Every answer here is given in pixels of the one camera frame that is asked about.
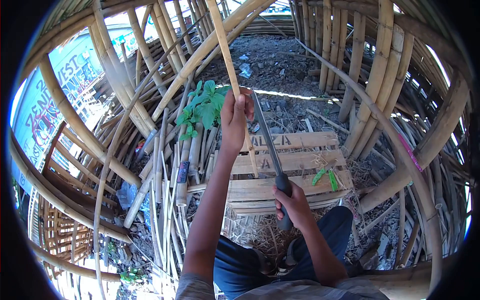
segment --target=wooden crate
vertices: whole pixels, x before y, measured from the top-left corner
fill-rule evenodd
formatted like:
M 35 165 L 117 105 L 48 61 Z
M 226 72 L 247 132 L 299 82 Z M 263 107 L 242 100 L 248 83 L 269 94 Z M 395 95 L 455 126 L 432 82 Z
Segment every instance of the wooden crate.
M 271 157 L 267 154 L 267 146 L 262 135 L 251 135 L 253 147 L 256 151 L 255 159 L 259 173 L 273 175 L 266 179 L 236 179 L 252 174 L 252 163 L 248 155 L 239 155 L 232 168 L 233 180 L 228 186 L 227 202 L 239 215 L 269 215 L 275 213 L 275 201 L 272 196 L 272 186 L 275 183 L 274 166 Z M 350 172 L 346 168 L 346 161 L 338 147 L 338 137 L 334 132 L 307 132 L 272 134 L 278 159 L 282 169 L 289 174 L 292 171 L 314 170 L 315 174 L 324 165 L 315 162 L 315 156 L 321 155 L 329 162 L 337 159 L 334 167 L 338 189 L 332 190 L 328 175 L 312 186 L 315 174 L 290 176 L 289 179 L 301 186 L 310 204 L 311 209 L 329 206 L 350 192 L 353 187 Z M 248 148 L 244 143 L 242 151 Z

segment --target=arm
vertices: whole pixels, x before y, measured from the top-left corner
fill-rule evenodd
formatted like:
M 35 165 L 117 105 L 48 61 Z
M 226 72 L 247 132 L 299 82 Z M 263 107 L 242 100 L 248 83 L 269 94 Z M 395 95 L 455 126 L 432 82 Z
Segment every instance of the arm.
M 335 257 L 318 229 L 302 188 L 293 182 L 291 184 L 293 190 L 291 198 L 275 186 L 273 188 L 277 217 L 280 220 L 283 218 L 280 208 L 284 205 L 293 225 L 300 229 L 305 238 L 318 281 L 324 286 L 334 288 L 338 282 L 348 278 L 347 270 Z
M 245 116 L 253 119 L 251 91 L 241 88 L 235 101 L 232 90 L 225 96 L 222 107 L 222 146 L 212 176 L 192 221 L 187 239 L 182 274 L 195 273 L 213 283 L 215 250 L 220 236 L 228 182 L 233 163 L 245 139 Z

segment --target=ground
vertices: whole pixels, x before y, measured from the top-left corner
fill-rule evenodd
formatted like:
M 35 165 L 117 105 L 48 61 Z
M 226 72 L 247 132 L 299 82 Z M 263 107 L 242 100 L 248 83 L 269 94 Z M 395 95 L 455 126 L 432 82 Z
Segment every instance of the ground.
M 269 126 L 276 127 L 278 133 L 301 132 L 308 131 L 305 118 L 310 120 L 314 131 L 335 131 L 342 145 L 347 134 L 333 128 L 313 115 L 306 112 L 309 108 L 319 114 L 322 114 L 332 122 L 348 129 L 347 123 L 339 123 L 337 116 L 339 105 L 333 102 L 313 101 L 304 99 L 305 97 L 327 97 L 328 94 L 322 94 L 318 89 L 318 77 L 308 76 L 307 70 L 318 69 L 316 61 L 299 56 L 279 54 L 278 52 L 295 52 L 304 54 L 303 48 L 295 41 L 294 38 L 284 38 L 281 36 L 240 36 L 230 47 L 233 64 L 237 75 L 240 74 L 240 65 L 243 63 L 250 64 L 252 70 L 249 78 L 237 76 L 239 84 L 269 92 L 261 94 L 259 99 L 264 103 L 263 110 L 266 111 L 265 118 Z M 242 56 L 247 56 L 247 60 L 240 60 Z M 198 80 L 214 80 L 217 84 L 229 84 L 225 64 L 221 57 L 213 60 L 199 76 Z M 137 174 L 143 167 L 148 158 L 145 157 L 139 165 L 131 167 Z M 350 161 L 348 163 L 349 170 L 356 189 L 370 187 L 375 182 L 370 177 L 370 170 L 374 168 L 383 178 L 390 175 L 393 170 L 376 156 L 370 154 L 366 160 Z M 350 207 L 358 203 L 358 195 L 351 192 L 344 199 L 344 203 L 348 202 Z M 191 221 L 198 205 L 198 195 L 190 202 L 187 210 L 188 221 Z M 393 203 L 390 199 L 381 206 L 369 211 L 366 214 L 354 214 L 357 222 L 357 230 L 369 224 L 377 218 L 386 208 Z M 317 209 L 314 215 L 317 219 L 321 218 L 329 209 Z M 239 244 L 250 243 L 254 247 L 260 249 L 272 260 L 283 254 L 288 247 L 288 243 L 300 235 L 299 231 L 294 229 L 290 233 L 278 231 L 275 224 L 275 216 L 233 216 L 228 211 L 227 222 L 231 222 L 231 232 L 229 238 Z M 383 221 L 376 225 L 366 235 L 360 235 L 360 244 L 355 246 L 353 237 L 350 237 L 347 253 L 345 255 L 348 264 L 355 264 L 360 257 L 371 249 L 378 247 L 378 241 L 383 233 L 388 237 L 388 245 L 384 253 L 380 253 L 380 261 L 375 267 L 377 269 L 391 269 L 395 260 L 396 243 L 398 240 L 398 219 L 399 210 L 394 209 L 393 212 Z M 149 257 L 153 257 L 153 249 L 150 232 L 141 223 L 136 223 L 136 231 L 132 233 L 134 241 Z M 129 266 L 139 266 L 148 263 L 148 260 L 142 257 L 141 253 L 135 246 L 129 247 L 132 253 L 132 259 L 129 262 L 122 262 L 117 265 L 119 272 L 124 271 Z M 111 263 L 116 264 L 118 261 L 118 252 L 111 256 Z M 152 270 L 151 264 L 142 266 L 145 274 L 150 274 Z M 148 284 L 143 284 L 142 289 L 150 289 L 151 280 Z M 134 299 L 131 292 L 123 287 L 119 291 L 118 299 Z

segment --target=black handle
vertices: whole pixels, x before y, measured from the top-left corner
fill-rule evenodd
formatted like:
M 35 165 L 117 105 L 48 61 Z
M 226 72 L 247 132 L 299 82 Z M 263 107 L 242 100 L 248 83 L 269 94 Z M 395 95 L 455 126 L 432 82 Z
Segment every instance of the black handle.
M 276 187 L 285 193 L 288 197 L 292 196 L 292 185 L 290 180 L 288 180 L 288 176 L 285 173 L 278 175 L 275 178 Z M 283 219 L 276 220 L 276 225 L 280 230 L 290 230 L 293 227 L 292 221 L 290 221 L 290 217 L 288 216 L 287 209 L 282 205 L 282 212 L 283 212 Z

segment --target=sleeve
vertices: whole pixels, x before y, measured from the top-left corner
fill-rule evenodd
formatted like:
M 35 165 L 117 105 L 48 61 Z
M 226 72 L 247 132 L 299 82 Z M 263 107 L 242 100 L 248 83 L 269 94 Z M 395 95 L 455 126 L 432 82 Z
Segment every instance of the sleeve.
M 197 274 L 180 276 L 176 300 L 214 300 L 213 286 Z
M 376 300 L 388 300 L 373 283 L 365 278 L 353 277 L 345 279 L 336 286 L 337 289 L 341 289 L 346 293 L 341 298 L 342 300 L 357 299 L 358 296 L 367 299 Z

